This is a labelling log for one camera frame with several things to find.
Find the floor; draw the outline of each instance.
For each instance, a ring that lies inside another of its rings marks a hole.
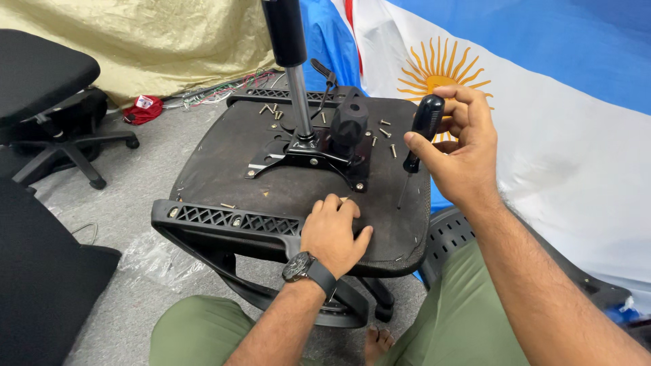
[[[102,155],[93,162],[108,182],[104,190],[92,189],[77,169],[55,173],[33,185],[38,190],[36,197],[69,230],[95,222],[98,232],[94,244],[125,253],[120,269],[96,302],[65,365],[146,365],[149,336],[158,318],[173,303],[194,294],[231,298],[249,316],[259,318],[258,309],[241,300],[205,268],[182,281],[170,282],[169,278],[143,277],[142,268],[132,270],[134,267],[130,266],[141,258],[138,249],[156,246],[165,251],[164,255],[170,255],[174,246],[152,232],[152,202],[168,198],[183,164],[225,109],[225,102],[221,102],[192,108],[190,112],[168,110],[142,126],[130,126],[120,121],[120,115],[108,115],[101,129],[133,130],[141,146],[136,150],[123,143],[104,147]],[[87,243],[92,238],[92,229],[84,229],[76,237]],[[193,262],[185,253],[178,255],[175,263]],[[238,275],[245,279],[276,289],[282,285],[281,264],[238,257],[237,266]],[[400,335],[415,318],[426,293],[411,275],[388,279],[385,284],[396,298],[394,317],[386,325],[371,317],[370,324]],[[369,298],[373,309],[374,300],[361,286],[356,287]],[[363,364],[363,336],[364,329],[315,327],[305,356],[322,360],[325,365]]]

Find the hand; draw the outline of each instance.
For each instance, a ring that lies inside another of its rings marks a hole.
[[[367,226],[353,240],[353,218],[359,215],[356,203],[342,202],[335,194],[317,201],[303,226],[301,251],[309,251],[339,279],[364,255],[373,234],[373,227]]]
[[[461,85],[434,89],[446,100],[439,134],[449,131],[455,141],[431,144],[420,134],[408,132],[404,141],[427,166],[441,194],[462,211],[468,205],[501,202],[497,191],[495,161],[497,132],[484,93]]]

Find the screwdriver shaft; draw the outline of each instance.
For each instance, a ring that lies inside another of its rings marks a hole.
[[[411,178],[411,173],[407,174],[407,180],[405,180],[405,186],[402,188],[402,193],[400,194],[400,200],[398,201],[398,209],[402,206],[402,199],[405,197],[405,191],[407,191],[407,184],[409,184],[409,178]]]

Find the screwdriver handle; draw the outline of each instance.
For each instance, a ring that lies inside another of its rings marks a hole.
[[[411,131],[421,134],[431,141],[436,136],[436,131],[441,126],[443,120],[443,110],[445,108],[445,99],[434,94],[425,96],[418,105],[416,114],[413,117]],[[412,151],[409,151],[402,168],[407,173],[418,173],[421,160]]]

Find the bolt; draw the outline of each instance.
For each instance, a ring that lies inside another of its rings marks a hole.
[[[391,134],[389,132],[386,132],[385,130],[382,130],[381,128],[380,128],[380,132],[383,133],[384,136],[386,136],[387,138],[391,137]]]

